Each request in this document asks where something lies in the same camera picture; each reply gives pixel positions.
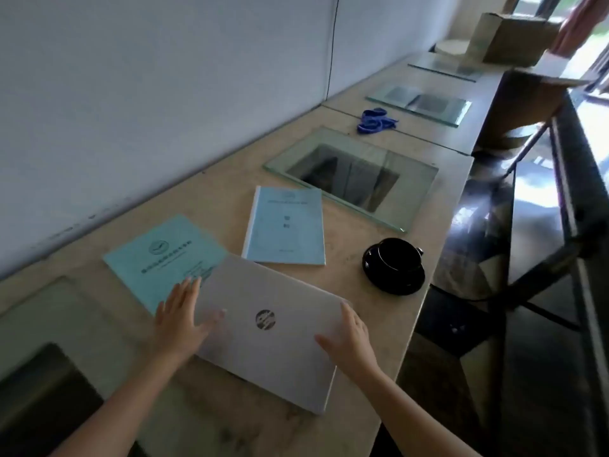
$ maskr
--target laptop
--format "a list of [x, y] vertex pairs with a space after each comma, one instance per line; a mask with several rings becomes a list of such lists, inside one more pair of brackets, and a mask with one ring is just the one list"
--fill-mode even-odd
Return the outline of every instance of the laptop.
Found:
[[195, 322], [226, 309], [198, 355], [315, 414], [323, 414], [336, 370], [314, 340], [337, 336], [341, 298], [233, 254], [201, 287]]

